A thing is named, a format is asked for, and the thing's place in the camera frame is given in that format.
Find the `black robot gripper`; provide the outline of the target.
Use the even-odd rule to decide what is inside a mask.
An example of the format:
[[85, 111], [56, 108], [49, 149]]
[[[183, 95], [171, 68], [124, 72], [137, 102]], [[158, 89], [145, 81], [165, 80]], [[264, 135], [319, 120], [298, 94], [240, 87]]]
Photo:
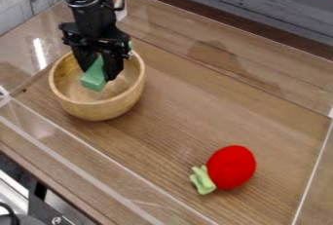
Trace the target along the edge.
[[[129, 42], [129, 36], [116, 25], [116, 7], [105, 2], [68, 6], [73, 21], [58, 24], [64, 34], [62, 42], [70, 47], [82, 72], [101, 53], [105, 79], [113, 81], [122, 71], [122, 54]], [[114, 46], [124, 47], [125, 50], [113, 50]]]

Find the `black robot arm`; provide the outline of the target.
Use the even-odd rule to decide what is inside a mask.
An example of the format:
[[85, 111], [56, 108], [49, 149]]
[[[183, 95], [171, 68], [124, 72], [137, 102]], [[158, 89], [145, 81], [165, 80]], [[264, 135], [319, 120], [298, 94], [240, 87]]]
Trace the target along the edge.
[[116, 12], [124, 9], [124, 2], [114, 6], [113, 0], [66, 0], [73, 22], [61, 22], [62, 43], [70, 47], [82, 72], [94, 64], [104, 82], [113, 81], [122, 71], [122, 61], [129, 53], [129, 35], [117, 28]]

